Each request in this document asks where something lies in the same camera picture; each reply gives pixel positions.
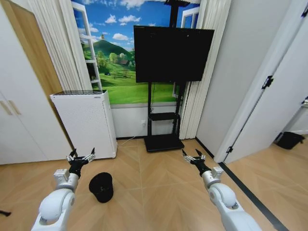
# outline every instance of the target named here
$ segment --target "white wardrobe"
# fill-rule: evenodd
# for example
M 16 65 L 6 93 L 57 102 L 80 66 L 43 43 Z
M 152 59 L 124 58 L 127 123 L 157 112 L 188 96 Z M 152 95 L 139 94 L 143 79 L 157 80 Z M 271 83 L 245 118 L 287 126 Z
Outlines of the white wardrobe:
M 0 165 L 65 159 L 67 138 L 0 7 Z

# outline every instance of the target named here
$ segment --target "sky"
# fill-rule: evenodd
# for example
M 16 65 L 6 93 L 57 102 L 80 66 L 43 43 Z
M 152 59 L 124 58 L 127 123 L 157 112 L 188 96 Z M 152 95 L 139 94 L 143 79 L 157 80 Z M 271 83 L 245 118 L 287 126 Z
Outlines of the sky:
M 86 7 L 92 41 L 104 39 L 127 51 L 134 47 L 133 25 L 169 26 L 170 9 L 163 1 L 145 0 L 74 0 Z M 198 7 L 189 4 L 179 8 L 177 27 L 180 27 L 183 10 Z M 79 32 L 85 34 L 81 13 L 75 11 Z

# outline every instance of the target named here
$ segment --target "tv stand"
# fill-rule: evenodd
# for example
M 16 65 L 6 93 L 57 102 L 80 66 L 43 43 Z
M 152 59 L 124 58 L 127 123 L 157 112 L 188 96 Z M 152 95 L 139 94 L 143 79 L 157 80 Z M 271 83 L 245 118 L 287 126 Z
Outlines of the tv stand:
M 179 7 L 185 7 L 189 5 L 189 2 L 182 0 L 166 0 L 165 5 L 171 6 L 170 23 L 169 27 L 177 27 L 178 11 Z M 177 83 L 180 86 L 177 107 L 175 112 L 167 113 L 152 113 L 151 112 L 151 90 L 152 82 L 148 85 L 148 136 L 144 138 L 146 151 L 158 152 L 172 149 L 184 148 L 184 144 L 180 140 L 180 102 L 185 90 L 185 82 Z M 173 120 L 173 128 L 171 134 L 166 135 L 152 135 L 152 121 L 158 120 Z
M 158 152 L 184 148 L 184 144 L 179 138 L 180 135 L 180 102 L 185 89 L 185 82 L 179 83 L 180 89 L 175 112 L 152 113 L 152 82 L 148 84 L 148 136 L 144 138 L 146 150 L 148 152 Z M 173 120 L 171 134 L 152 135 L 152 121 Z

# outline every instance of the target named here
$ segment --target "wall outlet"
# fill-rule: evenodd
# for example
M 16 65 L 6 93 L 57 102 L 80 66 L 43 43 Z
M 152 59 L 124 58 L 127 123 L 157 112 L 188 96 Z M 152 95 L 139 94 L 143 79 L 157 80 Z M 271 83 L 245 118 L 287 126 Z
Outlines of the wall outlet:
M 141 121 L 141 124 L 142 124 L 143 127 L 145 127 L 146 121 L 143 119 L 143 120 Z

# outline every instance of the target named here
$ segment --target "door frame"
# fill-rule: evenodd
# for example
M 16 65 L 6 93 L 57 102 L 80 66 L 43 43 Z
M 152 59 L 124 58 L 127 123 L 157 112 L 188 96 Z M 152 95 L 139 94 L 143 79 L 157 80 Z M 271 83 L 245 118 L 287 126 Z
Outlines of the door frame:
M 219 163 L 223 162 L 227 157 L 227 150 L 236 141 L 243 125 L 246 123 L 260 95 L 262 94 L 262 86 L 268 76 L 275 73 L 282 58 L 287 52 L 290 44 L 296 36 L 302 21 L 303 11 L 307 6 L 307 0 L 292 1 L 282 24 L 267 52 L 258 72 L 245 95 L 243 102 L 222 142 L 214 160 Z

